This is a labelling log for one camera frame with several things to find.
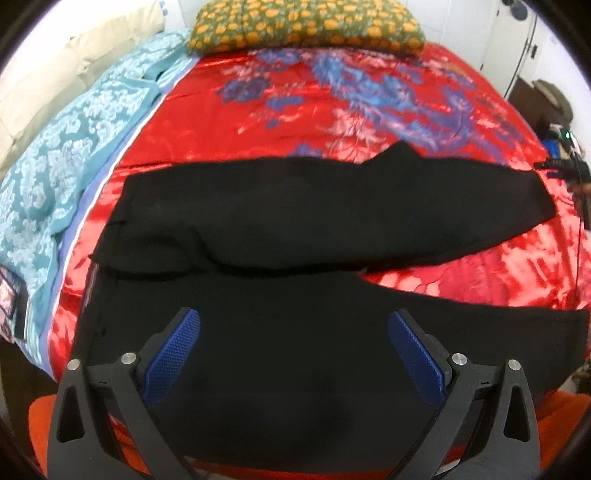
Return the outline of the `black pants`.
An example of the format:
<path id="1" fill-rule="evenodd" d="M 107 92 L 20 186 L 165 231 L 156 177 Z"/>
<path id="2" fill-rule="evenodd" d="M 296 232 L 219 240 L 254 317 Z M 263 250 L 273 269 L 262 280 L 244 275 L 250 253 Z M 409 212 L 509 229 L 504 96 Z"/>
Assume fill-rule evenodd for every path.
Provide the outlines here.
<path id="1" fill-rule="evenodd" d="M 291 472 L 389 469 L 434 413 L 392 343 L 394 312 L 476 363 L 518 360 L 535 399 L 581 364 L 589 316 L 407 293 L 367 274 L 476 254 L 555 214 L 533 171 L 403 142 L 360 164 L 260 158 L 133 174 L 92 253 L 72 352 L 114 361 L 190 308 L 197 340 L 148 388 L 180 453 Z"/>

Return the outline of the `dark wooden cabinet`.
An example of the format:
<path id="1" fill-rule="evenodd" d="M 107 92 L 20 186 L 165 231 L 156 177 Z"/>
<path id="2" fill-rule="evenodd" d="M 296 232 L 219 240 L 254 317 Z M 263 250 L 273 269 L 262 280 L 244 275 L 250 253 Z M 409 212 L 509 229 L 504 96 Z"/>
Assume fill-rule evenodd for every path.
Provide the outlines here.
<path id="1" fill-rule="evenodd" d="M 541 92 L 518 77 L 508 101 L 540 139 L 547 136 L 549 126 L 556 120 L 557 111 Z"/>

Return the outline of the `orange fuzzy mat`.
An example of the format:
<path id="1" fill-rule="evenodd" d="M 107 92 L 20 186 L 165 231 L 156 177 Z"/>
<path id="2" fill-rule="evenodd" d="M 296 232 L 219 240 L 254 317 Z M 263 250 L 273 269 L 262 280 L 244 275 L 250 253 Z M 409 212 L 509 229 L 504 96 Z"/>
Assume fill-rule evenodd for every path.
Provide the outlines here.
<path id="1" fill-rule="evenodd" d="M 56 397 L 40 397 L 33 401 L 28 412 L 29 437 L 41 470 L 48 471 L 48 442 L 50 422 Z M 536 409 L 541 452 L 541 467 L 549 467 L 564 449 L 576 427 L 590 409 L 590 397 L 554 390 L 547 394 Z M 114 433 L 126 463 L 134 470 L 147 475 L 149 470 L 120 422 L 112 423 Z M 221 466 L 194 461 L 193 466 L 207 473 L 219 474 L 231 479 L 383 479 L 386 472 L 374 471 L 353 474 L 298 474 L 262 469 Z"/>

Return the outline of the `olive cap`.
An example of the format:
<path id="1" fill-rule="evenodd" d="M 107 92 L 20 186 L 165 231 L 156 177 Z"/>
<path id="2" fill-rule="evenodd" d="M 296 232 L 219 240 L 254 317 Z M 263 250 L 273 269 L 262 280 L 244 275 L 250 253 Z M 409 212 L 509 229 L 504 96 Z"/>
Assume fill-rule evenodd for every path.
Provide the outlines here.
<path id="1" fill-rule="evenodd" d="M 562 114 L 567 123 L 573 121 L 574 113 L 572 106 L 567 97 L 556 85 L 543 79 L 534 80 L 532 85 Z"/>

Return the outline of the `white door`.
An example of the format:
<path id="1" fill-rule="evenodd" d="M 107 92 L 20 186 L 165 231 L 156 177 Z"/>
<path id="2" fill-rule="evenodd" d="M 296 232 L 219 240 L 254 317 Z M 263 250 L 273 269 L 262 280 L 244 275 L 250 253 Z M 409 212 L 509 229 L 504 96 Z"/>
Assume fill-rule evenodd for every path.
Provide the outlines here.
<path id="1" fill-rule="evenodd" d="M 481 74 L 506 97 L 526 60 L 537 15 L 524 1 L 499 1 L 484 51 Z"/>

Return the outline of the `black phone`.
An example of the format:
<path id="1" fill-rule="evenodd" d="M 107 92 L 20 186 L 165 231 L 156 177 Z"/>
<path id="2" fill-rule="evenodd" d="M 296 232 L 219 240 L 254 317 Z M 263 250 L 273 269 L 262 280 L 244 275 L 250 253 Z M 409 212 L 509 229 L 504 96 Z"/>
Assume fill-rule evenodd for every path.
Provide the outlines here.
<path id="1" fill-rule="evenodd" d="M 1 266 L 1 337 L 14 344 L 25 338 L 28 292 L 25 282 Z"/>

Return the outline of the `teal floral blanket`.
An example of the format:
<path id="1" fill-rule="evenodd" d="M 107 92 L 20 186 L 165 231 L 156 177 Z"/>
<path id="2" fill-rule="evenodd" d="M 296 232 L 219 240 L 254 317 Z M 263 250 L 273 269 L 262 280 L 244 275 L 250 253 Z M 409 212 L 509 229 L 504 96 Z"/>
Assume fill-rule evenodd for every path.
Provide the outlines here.
<path id="1" fill-rule="evenodd" d="M 185 67 L 187 28 L 158 33 L 108 67 L 41 130 L 1 184 L 1 267 L 26 294 L 8 333 L 48 371 L 42 345 L 63 232 L 119 143 L 152 109 L 162 82 Z"/>

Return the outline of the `yellow green floral pillow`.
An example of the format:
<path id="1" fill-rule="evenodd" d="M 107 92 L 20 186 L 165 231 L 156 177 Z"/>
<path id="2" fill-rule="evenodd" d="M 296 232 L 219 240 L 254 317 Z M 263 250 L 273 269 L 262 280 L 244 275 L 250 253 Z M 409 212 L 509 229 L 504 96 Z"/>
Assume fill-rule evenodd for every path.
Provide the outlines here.
<path id="1" fill-rule="evenodd" d="M 252 48 L 348 47 L 417 56 L 427 43 L 399 1 L 211 1 L 187 42 L 199 56 Z"/>

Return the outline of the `red floral satin bedspread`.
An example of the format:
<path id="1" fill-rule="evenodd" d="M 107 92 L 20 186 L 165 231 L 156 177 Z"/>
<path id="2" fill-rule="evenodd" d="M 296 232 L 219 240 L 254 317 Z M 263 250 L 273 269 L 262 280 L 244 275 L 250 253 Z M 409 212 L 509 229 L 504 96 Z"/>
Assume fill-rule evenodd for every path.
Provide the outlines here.
<path id="1" fill-rule="evenodd" d="M 419 134 L 410 137 L 409 128 Z M 80 200 L 64 238 L 48 358 L 66 366 L 89 256 L 124 180 L 209 159 L 310 155 L 360 163 L 399 140 L 423 154 L 457 154 L 528 170 L 546 149 L 488 81 L 443 46 L 414 62 L 353 50 L 261 50 L 202 60 L 123 143 Z M 470 304 L 583 309 L 590 244 L 564 186 L 546 182 L 556 217 L 482 253 L 434 267 L 379 271 L 370 282 Z"/>

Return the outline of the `cream pillow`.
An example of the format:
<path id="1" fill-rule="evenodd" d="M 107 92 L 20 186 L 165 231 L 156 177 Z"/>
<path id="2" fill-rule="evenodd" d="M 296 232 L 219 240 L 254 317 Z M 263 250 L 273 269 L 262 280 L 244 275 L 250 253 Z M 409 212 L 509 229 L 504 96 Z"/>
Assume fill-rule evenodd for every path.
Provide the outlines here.
<path id="1" fill-rule="evenodd" d="M 100 75 L 164 29 L 158 1 L 59 1 L 1 72 L 1 174 Z"/>

